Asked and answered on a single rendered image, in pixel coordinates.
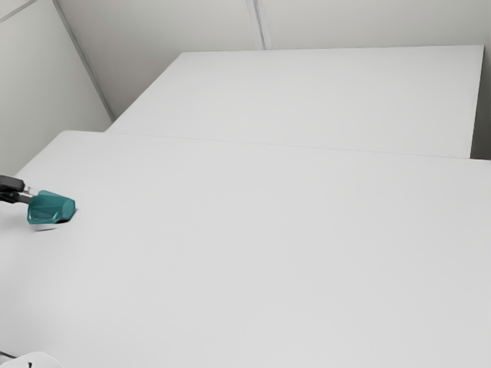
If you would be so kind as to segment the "teal faceted mug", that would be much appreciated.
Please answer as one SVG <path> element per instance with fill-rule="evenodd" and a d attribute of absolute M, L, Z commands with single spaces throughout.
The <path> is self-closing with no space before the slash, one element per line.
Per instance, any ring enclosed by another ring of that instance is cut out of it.
<path fill-rule="evenodd" d="M 49 225 L 68 222 L 76 212 L 76 202 L 68 197 L 41 190 L 31 197 L 27 221 L 31 225 Z"/>

